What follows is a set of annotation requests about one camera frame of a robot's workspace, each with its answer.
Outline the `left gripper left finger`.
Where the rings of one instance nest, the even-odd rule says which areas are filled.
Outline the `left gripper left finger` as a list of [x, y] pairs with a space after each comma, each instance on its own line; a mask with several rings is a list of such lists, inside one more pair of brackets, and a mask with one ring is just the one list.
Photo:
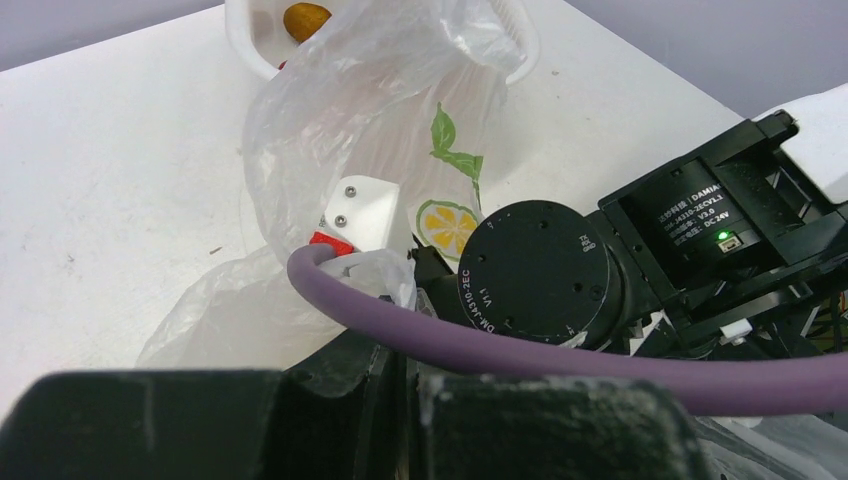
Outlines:
[[395, 355], [347, 332], [279, 370], [52, 374], [1, 428], [5, 479], [388, 479]]

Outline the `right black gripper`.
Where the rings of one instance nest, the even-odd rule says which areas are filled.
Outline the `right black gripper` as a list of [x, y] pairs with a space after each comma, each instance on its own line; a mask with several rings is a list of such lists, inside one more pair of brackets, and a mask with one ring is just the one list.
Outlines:
[[483, 218], [429, 200], [415, 235], [415, 277], [440, 320], [567, 348], [663, 348], [661, 306], [637, 263], [661, 244], [661, 227], [635, 208], [585, 216], [529, 200]]

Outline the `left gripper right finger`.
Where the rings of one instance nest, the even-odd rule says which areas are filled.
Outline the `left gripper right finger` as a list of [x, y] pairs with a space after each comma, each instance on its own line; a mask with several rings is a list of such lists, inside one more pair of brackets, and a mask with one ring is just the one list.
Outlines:
[[691, 417], [641, 380], [459, 375], [405, 362], [412, 479], [716, 479]]

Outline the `clear plastic bag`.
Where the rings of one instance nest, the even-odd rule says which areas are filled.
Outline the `clear plastic bag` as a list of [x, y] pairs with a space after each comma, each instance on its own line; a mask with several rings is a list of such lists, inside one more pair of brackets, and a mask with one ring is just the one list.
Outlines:
[[519, 1], [348, 1], [258, 94], [242, 136], [264, 245], [191, 286], [148, 369], [290, 368], [341, 333], [286, 263], [310, 243], [345, 284], [413, 309], [417, 243], [456, 260], [482, 213], [510, 84], [539, 55]]

